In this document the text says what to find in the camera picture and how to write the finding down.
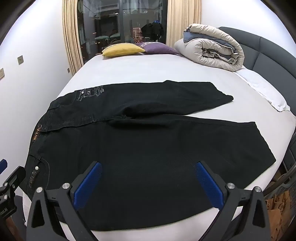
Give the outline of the black denim pants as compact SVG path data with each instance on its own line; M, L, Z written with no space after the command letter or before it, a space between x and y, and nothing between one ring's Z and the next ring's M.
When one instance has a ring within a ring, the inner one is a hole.
M210 82L123 83L53 101L30 143L21 189L57 189L89 165L102 177L80 215L91 230L147 228L201 213L211 203L195 165L245 188L274 162L256 124L194 118L233 97Z

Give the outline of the brown crumpled bag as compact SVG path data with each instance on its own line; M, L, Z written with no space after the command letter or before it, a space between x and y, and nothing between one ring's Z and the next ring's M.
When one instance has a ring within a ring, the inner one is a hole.
M290 191L275 194L265 203L270 223L270 238L274 241L280 240L292 220Z

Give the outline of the white pillow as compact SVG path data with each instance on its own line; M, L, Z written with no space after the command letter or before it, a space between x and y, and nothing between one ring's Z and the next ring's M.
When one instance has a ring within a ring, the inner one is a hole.
M255 71L242 67L234 72L243 79L252 89L254 89L261 97L279 112L290 111L290 106L283 95L266 79Z

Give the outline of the beige curtain left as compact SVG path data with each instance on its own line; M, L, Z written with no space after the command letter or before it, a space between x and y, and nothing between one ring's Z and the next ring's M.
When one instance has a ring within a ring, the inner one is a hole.
M64 43L73 76L84 65L79 41L77 3L77 0L62 0Z

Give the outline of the beige curtain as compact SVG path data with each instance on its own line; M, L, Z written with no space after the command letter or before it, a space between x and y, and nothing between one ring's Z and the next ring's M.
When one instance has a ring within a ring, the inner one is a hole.
M77 3L77 0L62 0L64 43L73 76L84 65L79 41Z
M193 23L201 23L201 0L169 0L166 44L173 47L183 37L184 29Z

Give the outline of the dark grey padded headboard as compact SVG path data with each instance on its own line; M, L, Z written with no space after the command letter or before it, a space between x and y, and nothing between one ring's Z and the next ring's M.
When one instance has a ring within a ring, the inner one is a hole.
M274 42L249 33L229 27L219 27L228 33L243 48L245 54L244 66L269 82L295 82L295 57Z

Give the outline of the yellow pillow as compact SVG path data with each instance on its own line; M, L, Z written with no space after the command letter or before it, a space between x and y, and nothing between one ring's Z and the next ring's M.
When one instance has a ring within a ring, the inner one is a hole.
M104 57L120 57L143 53L145 49L132 43L118 43L110 45L102 51Z

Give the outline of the dark glass window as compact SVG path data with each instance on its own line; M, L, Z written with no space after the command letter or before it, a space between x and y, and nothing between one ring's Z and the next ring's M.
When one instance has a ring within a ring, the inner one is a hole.
M166 42L166 0L78 1L77 18L83 62L112 44Z

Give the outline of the rolled beige grey duvet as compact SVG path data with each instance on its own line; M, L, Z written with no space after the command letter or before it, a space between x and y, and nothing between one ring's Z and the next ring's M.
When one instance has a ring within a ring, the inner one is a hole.
M210 25L189 25L174 48L195 63L231 72L240 70L245 59L241 45L233 37Z

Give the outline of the purple pillow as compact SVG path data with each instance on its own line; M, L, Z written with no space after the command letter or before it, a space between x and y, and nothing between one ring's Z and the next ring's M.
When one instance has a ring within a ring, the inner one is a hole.
M147 54L178 54L175 49L160 42L142 42L136 45L144 49Z

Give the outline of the beige curtain right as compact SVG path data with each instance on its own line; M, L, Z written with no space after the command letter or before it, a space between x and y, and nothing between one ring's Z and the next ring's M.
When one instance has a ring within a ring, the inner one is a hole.
M193 23L201 23L201 0L169 0L166 44L173 47L183 37L184 29Z

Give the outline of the wall socket plate lower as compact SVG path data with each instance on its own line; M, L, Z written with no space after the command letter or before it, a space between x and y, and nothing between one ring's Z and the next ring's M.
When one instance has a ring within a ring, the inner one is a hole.
M4 76L5 76L4 69L1 68L0 69L0 79L4 78Z

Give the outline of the wall socket plate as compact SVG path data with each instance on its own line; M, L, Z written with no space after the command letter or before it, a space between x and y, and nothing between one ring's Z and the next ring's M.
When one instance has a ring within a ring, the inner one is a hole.
M5 76L4 69L1 68L0 69L0 79L4 78L4 76Z
M18 57L18 64L22 64L23 63L23 56Z

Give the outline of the wall socket plate upper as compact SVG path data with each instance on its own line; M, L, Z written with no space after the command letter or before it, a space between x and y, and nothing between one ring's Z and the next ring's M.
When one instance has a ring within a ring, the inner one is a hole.
M23 63L23 56L18 57L18 64L22 64Z

